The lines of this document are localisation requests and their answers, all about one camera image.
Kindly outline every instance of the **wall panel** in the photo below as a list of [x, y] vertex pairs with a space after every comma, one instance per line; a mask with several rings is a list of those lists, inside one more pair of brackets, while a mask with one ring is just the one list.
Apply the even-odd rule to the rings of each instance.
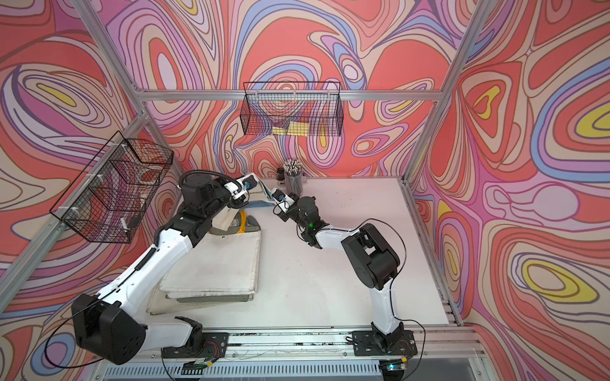
[[[0, 4], [0, 276], [98, 149], [134, 118], [116, 77], [69, 0]], [[43, 358], [71, 301], [95, 293], [150, 245], [177, 196], [168, 174], [130, 245], [91, 244], [67, 231], [0, 315], [0, 380], [75, 380]], [[51, 341], [61, 365], [89, 361], [71, 323]]]
[[502, 380], [610, 377], [610, 5], [498, 3], [410, 178]]

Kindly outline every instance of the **psychedelic patterned wall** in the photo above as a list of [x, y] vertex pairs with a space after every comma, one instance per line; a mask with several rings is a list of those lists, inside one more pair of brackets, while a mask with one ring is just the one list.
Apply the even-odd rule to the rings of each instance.
[[[338, 80], [342, 88], [438, 89], [469, 1], [104, 1], [98, 13], [135, 83], [240, 89], [251, 80]], [[397, 176], [430, 102], [346, 102], [341, 137], [243, 137], [239, 102], [155, 102], [187, 168], [270, 176], [287, 158], [311, 176]]]
[[[0, 276], [40, 230], [59, 194], [134, 113], [69, 0], [0, 2]], [[73, 380], [42, 345], [69, 317], [78, 294], [94, 293], [149, 246], [171, 213], [169, 174], [130, 245], [90, 244], [67, 231], [0, 315], [0, 380]], [[78, 365], [70, 325], [51, 340], [51, 360]]]
[[610, 2], [500, 0], [410, 178], [503, 380], [610, 379]]

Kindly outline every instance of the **aluminum frame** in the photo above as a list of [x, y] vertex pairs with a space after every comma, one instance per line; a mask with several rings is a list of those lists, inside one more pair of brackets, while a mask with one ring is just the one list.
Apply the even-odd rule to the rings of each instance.
[[[135, 91], [141, 101], [242, 101], [243, 90], [145, 90]], [[277, 93], [257, 90], [258, 93]], [[295, 94], [320, 93], [315, 90], [286, 91]], [[341, 90], [342, 101], [439, 101], [440, 90]]]
[[[357, 357], [353, 354], [353, 347], [348, 344], [345, 337], [352, 330], [368, 327], [342, 327], [342, 328], [311, 328], [311, 329], [218, 329], [218, 332], [229, 332], [229, 341], [225, 358], [217, 365], [239, 366], [244, 361], [256, 359], [258, 363], [266, 364], [273, 361], [293, 361], [298, 364], [301, 361], [334, 361], [340, 363], [350, 361], [372, 361], [387, 360], [389, 358], [400, 358], [400, 356], [383, 357]], [[423, 331], [419, 326], [409, 326], [414, 331], [414, 337], [421, 350], [423, 342]], [[483, 361], [487, 360], [487, 354], [483, 348], [478, 334], [473, 327], [456, 326], [428, 326], [426, 327], [426, 346], [423, 348], [422, 358], [467, 358], [471, 360], [471, 368], [478, 381], [487, 381], [487, 371]], [[165, 359], [165, 365], [171, 370], [172, 366], [180, 366], [194, 358], [179, 360]], [[158, 366], [161, 364], [160, 351], [148, 351], [137, 354], [129, 363], [123, 367], [130, 366]], [[102, 361], [91, 373], [90, 381], [103, 380], [109, 368], [117, 366]]]
[[432, 273], [432, 277], [434, 278], [434, 283], [436, 283], [437, 288], [439, 290], [440, 298], [443, 301], [447, 301], [448, 305], [451, 307], [451, 312], [455, 318], [455, 324], [457, 324], [457, 326], [462, 326], [464, 324], [464, 321], [462, 320], [462, 316], [459, 313], [458, 306], [456, 305], [455, 301], [453, 300], [453, 296], [449, 291], [445, 276], [440, 270], [440, 263], [435, 255], [434, 243], [430, 242], [430, 237], [428, 236], [426, 227], [423, 224], [423, 220], [420, 217], [419, 213], [417, 213], [417, 208], [415, 207], [415, 199], [411, 194], [411, 190], [405, 184], [401, 184], [400, 188], [403, 193], [404, 202], [405, 204], [407, 204], [407, 209], [409, 209], [411, 219], [413, 219], [414, 221], [415, 229], [420, 239], [420, 244], [422, 245], [423, 252], [426, 255], [428, 266], [430, 267], [430, 272]]

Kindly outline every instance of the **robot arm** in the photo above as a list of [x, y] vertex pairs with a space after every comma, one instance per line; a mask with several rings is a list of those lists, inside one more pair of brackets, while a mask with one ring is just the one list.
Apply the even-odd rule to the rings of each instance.
[[396, 307], [390, 304], [393, 302], [391, 280], [398, 275], [400, 259], [386, 239], [372, 224], [355, 229], [327, 224], [320, 218], [315, 197], [298, 198], [278, 189], [271, 193], [281, 209], [278, 216], [283, 221], [294, 220], [303, 230], [301, 237], [310, 246], [345, 251], [358, 279], [369, 288], [375, 344], [380, 349], [392, 347], [403, 331], [403, 323], [393, 314]]
[[254, 174], [237, 180], [213, 180], [208, 171], [183, 175], [179, 186], [184, 201], [177, 214], [157, 230], [155, 242], [98, 295], [81, 294], [73, 302], [76, 344], [120, 365], [139, 351], [181, 347], [192, 340], [196, 323], [188, 319], [146, 326], [134, 317], [167, 269], [210, 230], [214, 216], [227, 206], [244, 206], [248, 190], [258, 182]]
[[[136, 314], [166, 271], [205, 236], [214, 216], [227, 206], [244, 206], [248, 190], [260, 180], [254, 174], [237, 180], [212, 180], [207, 171], [201, 170], [185, 175], [179, 181], [184, 201], [176, 216], [156, 232], [154, 243], [99, 294], [82, 294], [73, 302], [74, 336], [81, 348], [118, 365], [137, 352], [160, 347], [175, 347], [188, 357], [199, 353], [203, 345], [201, 324], [176, 317], [175, 322], [147, 326], [137, 321]], [[391, 347], [403, 330], [390, 306], [391, 279], [397, 276], [400, 261], [375, 226], [335, 228], [320, 218], [315, 198], [287, 196], [277, 189], [270, 192], [261, 185], [269, 200], [281, 209], [278, 216], [284, 221], [294, 220], [310, 246], [345, 251], [356, 275], [370, 289], [376, 345]]]

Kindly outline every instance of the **wire basket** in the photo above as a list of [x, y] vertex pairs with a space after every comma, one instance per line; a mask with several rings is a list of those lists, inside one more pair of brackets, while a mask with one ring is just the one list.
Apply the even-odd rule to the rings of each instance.
[[149, 140], [125, 139], [111, 143], [108, 161], [90, 177], [76, 200], [59, 215], [50, 212], [89, 242], [130, 243], [174, 153]]
[[244, 82], [244, 135], [341, 136], [339, 82]]

